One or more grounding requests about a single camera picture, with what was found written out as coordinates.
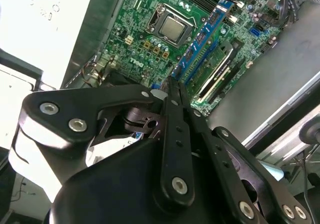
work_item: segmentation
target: silver screw head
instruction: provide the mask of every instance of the silver screw head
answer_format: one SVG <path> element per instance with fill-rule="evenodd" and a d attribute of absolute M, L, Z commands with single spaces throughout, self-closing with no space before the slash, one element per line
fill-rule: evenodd
<path fill-rule="evenodd" d="M 226 137 L 229 136 L 229 133 L 228 133 L 226 130 L 222 130 L 221 133 L 222 133 L 224 136 L 226 136 Z"/>
<path fill-rule="evenodd" d="M 174 100 L 171 100 L 171 103 L 173 103 L 175 106 L 178 106 L 178 103 L 175 102 Z"/>
<path fill-rule="evenodd" d="M 294 207 L 296 212 L 298 213 L 299 217 L 301 217 L 302 219 L 306 220 L 307 216 L 306 214 L 301 210 L 301 208 L 299 207 Z"/>
<path fill-rule="evenodd" d="M 294 213 L 292 212 L 292 210 L 287 206 L 287 205 L 283 205 L 282 206 L 284 213 L 291 219 L 295 218 Z"/>
<path fill-rule="evenodd" d="M 240 210 L 241 212 L 249 219 L 253 219 L 255 217 L 255 213 L 254 211 L 252 210 L 252 208 L 249 206 L 248 203 L 246 202 L 240 202 L 239 203 L 239 207 L 240 207 Z"/>
<path fill-rule="evenodd" d="M 186 182 L 182 178 L 179 178 L 179 177 L 175 177 L 172 179 L 172 187 L 177 193 L 179 193 L 181 195 L 186 194 L 188 191 L 188 187 L 187 187 Z"/>
<path fill-rule="evenodd" d="M 48 115 L 53 115 L 59 112 L 59 108 L 53 103 L 43 103 L 40 105 L 40 111 Z"/>
<path fill-rule="evenodd" d="M 142 94 L 144 97 L 149 98 L 149 94 L 148 94 L 147 92 L 142 91 L 141 94 Z"/>
<path fill-rule="evenodd" d="M 87 129 L 87 123 L 79 118 L 73 118 L 69 121 L 69 128 L 77 133 L 81 133 Z"/>
<path fill-rule="evenodd" d="M 193 113 L 197 116 L 197 117 L 201 117 L 201 113 L 198 110 L 194 110 Z"/>

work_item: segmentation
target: expansion slot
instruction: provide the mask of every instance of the expansion slot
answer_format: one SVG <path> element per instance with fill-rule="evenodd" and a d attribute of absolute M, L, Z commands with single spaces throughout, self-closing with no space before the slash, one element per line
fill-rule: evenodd
<path fill-rule="evenodd" d="M 176 80 L 179 80 L 181 77 L 183 77 L 190 65 L 193 64 L 197 56 L 205 47 L 209 38 L 214 34 L 233 5 L 234 3 L 227 0 L 220 0 L 218 2 L 216 8 L 210 14 L 200 32 L 196 35 L 194 41 L 186 50 L 178 65 L 174 69 L 172 76 L 175 77 Z"/>
<path fill-rule="evenodd" d="M 226 49 L 226 56 L 222 63 L 215 69 L 212 75 L 207 79 L 198 93 L 198 102 L 203 102 L 208 98 L 211 92 L 216 88 L 219 82 L 226 76 L 230 70 L 230 64 L 236 57 L 238 51 L 242 48 L 243 43 L 237 39 L 232 42 L 232 47 L 228 42 L 225 42 L 223 46 Z"/>
<path fill-rule="evenodd" d="M 241 66 L 245 62 L 246 58 L 243 58 L 241 61 L 239 61 L 232 69 L 231 72 L 227 73 L 226 77 L 224 77 L 224 80 L 219 84 L 219 86 L 213 91 L 213 93 L 210 95 L 208 99 L 208 103 L 212 104 L 214 100 L 222 93 L 224 88 L 231 82 L 231 80 L 237 75 L 239 72 Z"/>

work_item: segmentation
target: green circuit board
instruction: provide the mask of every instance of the green circuit board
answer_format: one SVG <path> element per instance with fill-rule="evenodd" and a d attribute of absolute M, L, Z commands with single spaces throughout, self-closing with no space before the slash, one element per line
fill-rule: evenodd
<path fill-rule="evenodd" d="M 229 40 L 231 42 L 235 38 L 243 43 L 243 47 L 233 59 L 231 67 L 240 61 L 243 61 L 243 64 L 236 76 L 223 89 L 224 94 L 236 84 L 252 62 L 261 55 L 263 51 L 261 47 L 266 41 L 271 36 L 277 36 L 280 32 L 278 28 L 266 27 L 265 31 L 261 32 L 259 36 L 250 33 L 249 30 L 254 25 L 253 11 L 248 11 L 247 6 L 251 4 L 253 9 L 262 11 L 268 8 L 267 2 L 270 0 L 240 1 L 244 2 L 244 6 L 242 8 L 237 7 L 232 13 L 237 18 L 237 21 L 233 23 L 227 20 L 227 22 L 219 25 L 219 28 L 206 45 L 206 48 L 208 48 L 210 44 L 216 42 L 217 47 L 219 47 L 224 41 Z M 161 4 L 165 4 L 167 9 L 174 10 L 183 18 L 185 23 L 190 23 L 192 26 L 192 31 L 185 41 L 179 44 L 179 47 L 150 32 L 150 20 L 153 19 L 156 10 Z M 106 43 L 102 59 L 106 60 L 108 65 L 117 69 L 125 77 L 146 87 L 160 85 L 172 73 L 209 14 L 210 12 L 205 11 L 190 0 L 124 0 Z M 199 101 L 199 97 L 196 94 L 199 87 L 205 82 L 203 77 L 212 73 L 223 58 L 223 54 L 217 52 L 217 50 L 218 48 L 204 60 L 197 73 L 187 84 L 192 107 L 206 116 L 223 98 L 219 96 L 209 103 L 206 100 Z M 216 59 L 216 65 L 208 65 L 210 58 Z M 186 74 L 189 74 L 192 69 L 193 66 L 190 67 Z"/>

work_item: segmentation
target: cpu socket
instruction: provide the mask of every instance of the cpu socket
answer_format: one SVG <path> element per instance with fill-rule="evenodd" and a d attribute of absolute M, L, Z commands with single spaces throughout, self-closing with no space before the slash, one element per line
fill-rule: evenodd
<path fill-rule="evenodd" d="M 193 17 L 185 17 L 171 6 L 160 3 L 151 17 L 146 31 L 168 42 L 176 48 L 185 44 L 196 27 Z"/>

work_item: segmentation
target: motherboard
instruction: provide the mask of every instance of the motherboard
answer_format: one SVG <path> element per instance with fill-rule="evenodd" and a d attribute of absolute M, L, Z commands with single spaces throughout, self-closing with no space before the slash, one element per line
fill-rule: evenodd
<path fill-rule="evenodd" d="M 259 55 L 277 43 L 277 0 L 124 0 L 101 60 L 130 80 L 186 85 L 205 116 Z"/>

